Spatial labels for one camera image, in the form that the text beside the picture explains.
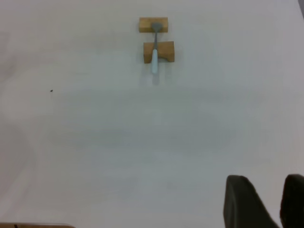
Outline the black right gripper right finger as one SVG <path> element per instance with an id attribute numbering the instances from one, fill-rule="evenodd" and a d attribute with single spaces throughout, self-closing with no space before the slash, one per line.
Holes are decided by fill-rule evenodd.
<path id="1" fill-rule="evenodd" d="M 304 177 L 300 174 L 285 179 L 280 219 L 284 228 L 304 227 Z"/>

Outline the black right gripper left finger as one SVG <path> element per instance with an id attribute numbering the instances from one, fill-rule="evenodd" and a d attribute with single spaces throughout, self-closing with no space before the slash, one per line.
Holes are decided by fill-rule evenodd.
<path id="1" fill-rule="evenodd" d="M 276 228 L 248 178 L 229 175 L 223 208 L 224 224 L 227 228 Z"/>

